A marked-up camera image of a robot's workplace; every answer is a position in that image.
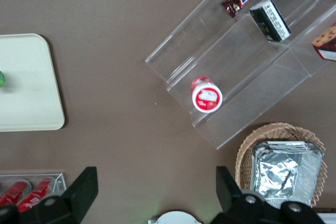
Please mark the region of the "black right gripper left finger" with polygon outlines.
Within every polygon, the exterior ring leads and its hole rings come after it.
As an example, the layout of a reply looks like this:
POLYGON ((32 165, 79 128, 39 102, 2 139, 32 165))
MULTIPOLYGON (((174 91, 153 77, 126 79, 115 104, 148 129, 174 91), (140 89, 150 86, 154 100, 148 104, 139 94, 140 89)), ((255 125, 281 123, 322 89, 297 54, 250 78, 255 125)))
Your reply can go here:
POLYGON ((49 196, 30 210, 1 206, 1 223, 81 223, 97 195, 97 168, 86 167, 62 195, 49 196))

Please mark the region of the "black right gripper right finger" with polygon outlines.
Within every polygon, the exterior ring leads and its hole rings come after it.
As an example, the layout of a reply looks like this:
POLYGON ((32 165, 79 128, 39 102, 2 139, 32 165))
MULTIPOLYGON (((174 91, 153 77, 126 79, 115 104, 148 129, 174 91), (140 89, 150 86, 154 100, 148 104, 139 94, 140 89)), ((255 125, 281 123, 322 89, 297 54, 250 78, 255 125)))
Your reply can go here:
POLYGON ((216 194, 222 212, 211 223, 324 223, 308 205, 286 201, 279 209, 242 193, 226 166, 216 167, 216 194))

